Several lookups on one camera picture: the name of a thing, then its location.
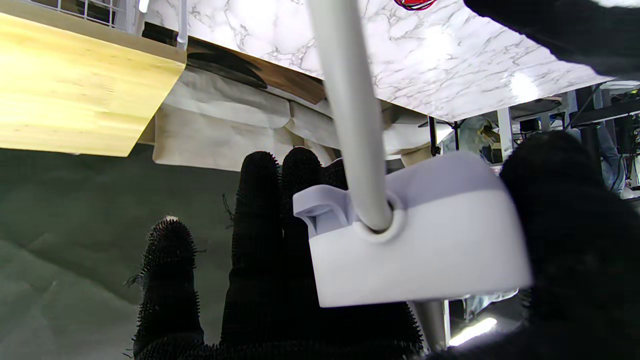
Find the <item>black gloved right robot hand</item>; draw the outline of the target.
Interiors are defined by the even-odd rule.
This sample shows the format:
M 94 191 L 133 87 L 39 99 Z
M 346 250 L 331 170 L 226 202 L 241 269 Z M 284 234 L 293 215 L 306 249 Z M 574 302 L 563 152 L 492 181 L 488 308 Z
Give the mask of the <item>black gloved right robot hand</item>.
M 514 331 L 473 338 L 428 360 L 637 360 L 639 214 L 609 191 L 590 154 L 564 131 L 536 133 L 500 177 L 518 209 L 534 285 Z M 206 344 L 188 228 L 164 218 L 150 231 L 138 280 L 135 360 L 422 359 L 405 303 L 323 309 L 307 226 L 292 197 L 315 185 L 347 189 L 342 161 L 322 167 L 297 147 L 283 169 L 269 152 L 245 157 L 238 185 L 221 339 Z

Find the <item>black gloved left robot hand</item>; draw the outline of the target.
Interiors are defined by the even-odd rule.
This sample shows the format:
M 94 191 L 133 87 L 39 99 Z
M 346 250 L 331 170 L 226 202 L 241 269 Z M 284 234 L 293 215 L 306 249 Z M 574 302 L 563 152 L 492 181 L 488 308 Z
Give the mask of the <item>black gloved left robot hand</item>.
M 640 79 L 637 0 L 467 0 L 465 6 L 601 76 Z

